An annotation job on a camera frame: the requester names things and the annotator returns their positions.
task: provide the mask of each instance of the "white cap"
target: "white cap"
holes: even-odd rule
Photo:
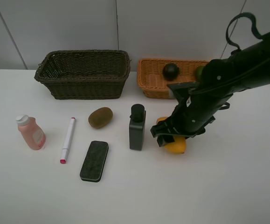
[[[28,117],[28,115],[23,114],[16,117],[15,120],[19,126],[25,126],[29,123],[30,118]]]

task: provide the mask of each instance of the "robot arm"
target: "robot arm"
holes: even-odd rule
[[[251,20],[253,35],[262,40],[244,50],[228,36],[230,24],[242,17]],[[237,15],[230,24],[226,40],[237,49],[228,59],[210,61],[198,82],[168,85],[179,104],[170,117],[151,128],[159,146],[173,142],[173,135],[192,138],[205,133],[205,126],[215,120],[214,113],[229,108],[227,101],[233,93],[270,84],[270,32],[260,35],[251,13]]]

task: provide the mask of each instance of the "black bottle cap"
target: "black bottle cap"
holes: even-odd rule
[[[144,120],[144,106],[141,104],[134,104],[131,108],[131,120],[133,122],[139,123]]]

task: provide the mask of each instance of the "white table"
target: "white table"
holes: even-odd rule
[[[159,148],[150,128],[176,100],[146,98],[131,72],[121,98],[56,100],[34,70],[0,70],[0,224],[270,224],[270,85],[238,93],[184,155]],[[141,152],[129,149],[131,106],[146,109]],[[107,106],[113,121],[92,129],[88,116]],[[17,130],[34,116],[47,135],[33,151]],[[70,117],[76,129],[60,164]],[[100,182],[79,177],[88,146],[107,141]]]

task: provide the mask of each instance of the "pink bottle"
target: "pink bottle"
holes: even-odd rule
[[[33,150],[40,149],[46,141],[46,135],[35,122],[35,118],[20,115],[15,120],[27,145]]]

